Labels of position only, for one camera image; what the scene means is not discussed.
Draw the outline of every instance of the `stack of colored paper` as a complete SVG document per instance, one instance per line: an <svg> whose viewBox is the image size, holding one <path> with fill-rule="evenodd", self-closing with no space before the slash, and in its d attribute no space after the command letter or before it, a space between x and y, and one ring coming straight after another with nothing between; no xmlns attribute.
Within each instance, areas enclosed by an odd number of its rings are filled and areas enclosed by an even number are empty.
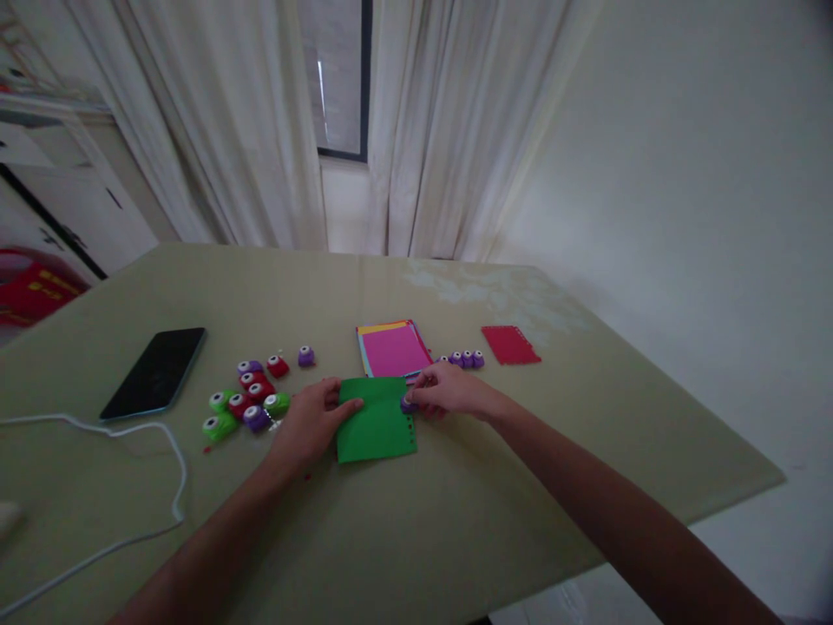
<svg viewBox="0 0 833 625"><path fill-rule="evenodd" d="M413 378L433 360L411 319L356 328L368 378Z"/></svg>

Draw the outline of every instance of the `hand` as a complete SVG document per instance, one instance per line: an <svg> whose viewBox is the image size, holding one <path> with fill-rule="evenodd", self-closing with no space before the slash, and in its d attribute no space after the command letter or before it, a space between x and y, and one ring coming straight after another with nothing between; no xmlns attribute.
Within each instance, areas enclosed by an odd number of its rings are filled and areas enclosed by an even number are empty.
<svg viewBox="0 0 833 625"><path fill-rule="evenodd" d="M446 412L467 412L482 421L489 421L513 403L481 379L448 362L425 367L405 399L427 405L423 411L428 418L443 418Z"/></svg>
<svg viewBox="0 0 833 625"><path fill-rule="evenodd" d="M338 405L340 388L340 379L327 378L292 397L267 463L292 479L324 455L338 427L364 405L361 399Z"/></svg>

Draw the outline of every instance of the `phone screen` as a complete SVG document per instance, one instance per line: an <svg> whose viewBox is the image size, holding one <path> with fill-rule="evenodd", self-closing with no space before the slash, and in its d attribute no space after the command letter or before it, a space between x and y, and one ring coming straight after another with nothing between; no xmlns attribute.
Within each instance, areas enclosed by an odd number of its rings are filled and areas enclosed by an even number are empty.
<svg viewBox="0 0 833 625"><path fill-rule="evenodd" d="M101 419L132 417L170 406L205 336L205 328L159 332L105 406Z"/></svg>

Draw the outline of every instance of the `cable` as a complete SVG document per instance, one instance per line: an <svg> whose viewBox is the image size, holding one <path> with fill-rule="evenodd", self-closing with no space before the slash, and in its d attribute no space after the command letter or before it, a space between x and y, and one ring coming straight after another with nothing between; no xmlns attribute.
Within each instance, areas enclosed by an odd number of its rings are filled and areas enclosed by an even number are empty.
<svg viewBox="0 0 833 625"><path fill-rule="evenodd" d="M139 430L146 430L147 428L159 428L160 430L165 432L167 439L171 442L171 446L174 448L176 459L180 461L180 469L182 471L182 475L180 478L180 488L176 491L174 500L171 502L171 514L174 516L175 523L166 527L164 530L156 530L148 534L136 536L135 538L128 538L126 540L119 541L118 543L113 543L109 547L106 547L98 553L93 554L86 560L82 560L71 569L65 570L58 577L49 580L43 586L40 586L39 588L32 590L30 593L21 597L17 601L10 603L9 605L0 609L0 620L5 619L7 616L14 614L23 606L33 602L41 595L44 595L45 593L52 590L55 586L66 582L75 573L78 573L79 571L86 569L90 564L101 560L104 556L109 556L111 553L115 553L119 549L127 547L128 545L141 543L142 541L150 540L151 538L156 538L157 536L161 536L162 534L167 534L169 531L178 528L180 525L182 525L182 522L185 520L185 515L182 513L182 510L180 510L180 498L182 496L182 491L185 489L185 483L188 480L188 468L185 464L185 457L182 455L182 450L180 449L180 446L176 443L176 438L174 438L174 434L167 428L166 425L153 421L151 423L136 425L135 427L127 428L126 430L112 431L108 428L84 424L78 419L71 417L68 414L52 414L41 415L38 417L0 419L0 425L27 424L35 423L37 421L66 421L67 423L74 425L77 428L81 428L82 430L107 434L107 436L111 438L122 437L127 434L132 434L133 432Z"/></svg>

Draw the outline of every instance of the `forearm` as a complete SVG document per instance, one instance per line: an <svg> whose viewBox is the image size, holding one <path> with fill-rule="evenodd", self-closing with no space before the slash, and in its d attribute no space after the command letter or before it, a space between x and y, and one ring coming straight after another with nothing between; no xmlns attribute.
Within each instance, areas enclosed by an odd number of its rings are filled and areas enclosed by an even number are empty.
<svg viewBox="0 0 833 625"><path fill-rule="evenodd" d="M664 622L779 622L682 523L589 451L517 405L491 423Z"/></svg>
<svg viewBox="0 0 833 625"><path fill-rule="evenodd" d="M208 622L243 568L292 475L264 462L111 622Z"/></svg>

